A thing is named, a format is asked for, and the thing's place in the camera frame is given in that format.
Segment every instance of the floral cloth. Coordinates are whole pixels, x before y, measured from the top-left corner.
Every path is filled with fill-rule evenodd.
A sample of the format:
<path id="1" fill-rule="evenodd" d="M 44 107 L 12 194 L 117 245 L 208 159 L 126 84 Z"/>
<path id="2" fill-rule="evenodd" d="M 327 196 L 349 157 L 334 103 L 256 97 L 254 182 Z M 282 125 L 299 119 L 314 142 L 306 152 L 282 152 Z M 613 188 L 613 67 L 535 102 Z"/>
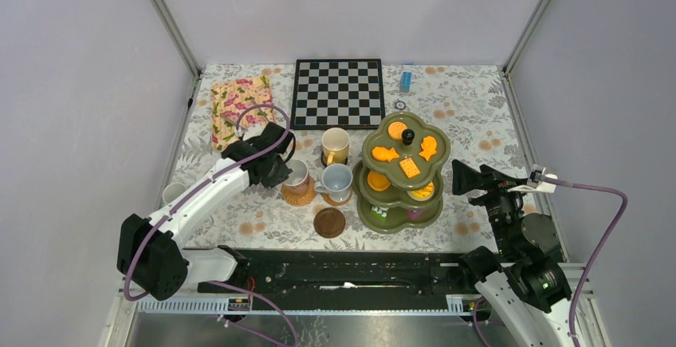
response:
<path id="1" fill-rule="evenodd" d="M 275 105 L 291 113 L 294 65 L 208 65 L 199 86 L 195 108 L 179 152 L 171 182 L 186 185 L 202 178 L 220 158 L 213 152 L 210 135 L 212 86 L 226 80 L 269 76 Z M 402 72 L 411 72 L 411 90 L 399 89 Z M 509 112 L 496 66 L 383 65 L 386 113 L 404 108 L 428 124 L 440 128 L 451 143 L 449 162 L 442 169 L 446 181 L 444 208 L 439 219 L 424 229 L 406 229 L 392 235 L 378 234 L 364 226 L 357 215 L 356 199 L 338 207 L 345 215 L 345 230 L 334 239 L 319 236 L 312 224 L 315 214 L 328 207 L 321 195 L 303 207 L 289 206 L 280 188 L 249 186 L 223 205 L 191 236 L 188 247 L 231 247 L 297 250 L 438 251 L 464 253 L 478 246 L 496 251 L 488 215 L 471 206 L 468 196 L 451 194 L 451 160 L 472 168 L 488 164 L 515 177 L 526 176 L 526 162 Z M 285 125 L 281 114 L 276 122 Z M 305 161 L 318 179 L 321 165 L 319 130 L 296 130 L 295 158 Z M 361 158 L 361 144 L 370 131 L 348 130 L 348 166 Z M 531 195 L 524 211 L 535 211 Z"/>
<path id="2" fill-rule="evenodd" d="M 268 77 L 240 78 L 234 81 L 219 82 L 211 87 L 211 146 L 221 152 L 228 144 L 237 140 L 235 124 L 247 108 L 255 104 L 270 104 L 273 93 Z M 258 108 L 248 111 L 239 126 L 248 128 L 253 124 L 274 120 L 271 108 Z"/>

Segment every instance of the floral tablecloth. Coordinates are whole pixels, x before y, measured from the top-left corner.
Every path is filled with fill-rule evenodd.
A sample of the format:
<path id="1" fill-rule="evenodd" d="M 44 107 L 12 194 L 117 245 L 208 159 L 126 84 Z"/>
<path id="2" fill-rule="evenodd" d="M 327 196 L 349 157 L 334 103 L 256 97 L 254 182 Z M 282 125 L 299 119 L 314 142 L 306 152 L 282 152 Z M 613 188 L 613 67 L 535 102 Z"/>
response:
<path id="1" fill-rule="evenodd" d="M 403 71 L 413 73 L 411 90 L 399 91 Z M 210 89 L 233 79 L 269 77 L 274 104 L 290 113 L 294 65 L 209 65 L 205 69 L 195 107 L 183 138 L 172 182 L 191 185 L 211 168 L 220 154 L 211 148 Z M 495 66 L 384 65 L 386 112 L 395 112 L 395 102 L 443 130 L 450 138 L 451 159 L 473 168 L 488 164 L 507 174 L 525 176 L 526 165 L 517 141 L 505 93 Z M 349 131 L 349 166 L 360 159 L 361 144 L 368 130 Z M 316 179 L 321 173 L 321 131 L 296 131 L 296 158 L 308 163 Z M 446 178 L 444 212 L 431 226 L 381 235 L 366 228 L 356 214 L 356 199 L 340 207 L 347 224 L 334 239 L 324 239 L 313 227 L 314 215 L 328 204 L 318 195 L 306 207 L 291 207 L 280 188 L 251 186 L 238 199 L 218 209 L 192 236 L 188 246 L 225 244 L 241 248 L 299 250 L 379 250 L 466 252 L 478 246 L 496 250 L 488 217 L 482 207 L 472 207 L 466 196 L 450 194 L 450 160 Z M 525 211 L 535 211 L 530 197 Z"/>

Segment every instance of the floral napkin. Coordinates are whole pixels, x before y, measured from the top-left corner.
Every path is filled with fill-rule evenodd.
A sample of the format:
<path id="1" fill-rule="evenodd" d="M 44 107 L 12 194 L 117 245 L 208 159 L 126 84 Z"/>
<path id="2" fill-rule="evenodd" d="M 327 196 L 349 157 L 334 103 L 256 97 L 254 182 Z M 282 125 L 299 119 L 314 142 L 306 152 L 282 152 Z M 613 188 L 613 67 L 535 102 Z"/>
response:
<path id="1" fill-rule="evenodd" d="M 273 94 L 269 78 L 256 76 L 240 80 L 227 81 L 211 87 L 211 145 L 217 152 L 222 152 L 228 144 L 238 138 L 234 126 L 245 109 L 255 104 L 272 104 Z M 257 108 L 248 111 L 240 128 L 248 128 L 254 124 L 265 124 L 274 120 L 271 108 Z"/>

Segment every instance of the chessboard border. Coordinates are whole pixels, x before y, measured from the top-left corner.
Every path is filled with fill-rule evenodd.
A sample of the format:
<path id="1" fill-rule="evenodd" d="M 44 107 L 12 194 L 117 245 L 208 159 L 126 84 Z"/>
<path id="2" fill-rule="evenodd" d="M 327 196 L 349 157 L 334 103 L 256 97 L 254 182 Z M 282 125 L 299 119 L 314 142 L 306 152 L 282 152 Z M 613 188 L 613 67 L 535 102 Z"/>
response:
<path id="1" fill-rule="evenodd" d="M 329 128 L 345 128 L 347 130 L 352 129 L 376 129 L 378 125 L 368 124 L 368 125 L 298 125 L 296 126 L 296 98 L 298 96 L 298 77 L 300 76 L 299 72 L 301 71 L 301 62 L 343 62 L 343 61 L 352 61 L 352 62 L 365 62 L 365 61 L 374 61 L 378 63 L 378 85 L 380 87 L 380 117 L 385 118 L 385 87 L 383 85 L 383 62 L 379 58 L 321 58 L 321 59 L 308 59 L 302 58 L 296 60 L 296 71 L 293 75 L 293 99 L 291 100 L 291 129 L 293 130 L 325 130 Z"/>

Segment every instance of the orange fish-shaped toy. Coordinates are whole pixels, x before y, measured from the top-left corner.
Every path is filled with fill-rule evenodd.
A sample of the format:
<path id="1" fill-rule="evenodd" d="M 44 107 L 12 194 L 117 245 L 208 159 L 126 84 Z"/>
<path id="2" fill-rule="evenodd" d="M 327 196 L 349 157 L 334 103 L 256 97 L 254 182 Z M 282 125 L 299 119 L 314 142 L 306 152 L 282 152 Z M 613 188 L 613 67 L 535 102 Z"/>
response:
<path id="1" fill-rule="evenodd" d="M 399 158 L 399 154 L 394 148 L 388 150 L 384 146 L 376 146 L 375 148 L 373 148 L 373 150 L 371 150 L 371 155 L 378 161 L 387 161 L 387 162 Z"/>
<path id="2" fill-rule="evenodd" d="M 422 141 L 420 148 L 423 150 L 418 155 L 424 158 L 425 161 L 430 162 L 430 158 L 437 154 L 437 140 L 433 136 L 427 136 Z"/>

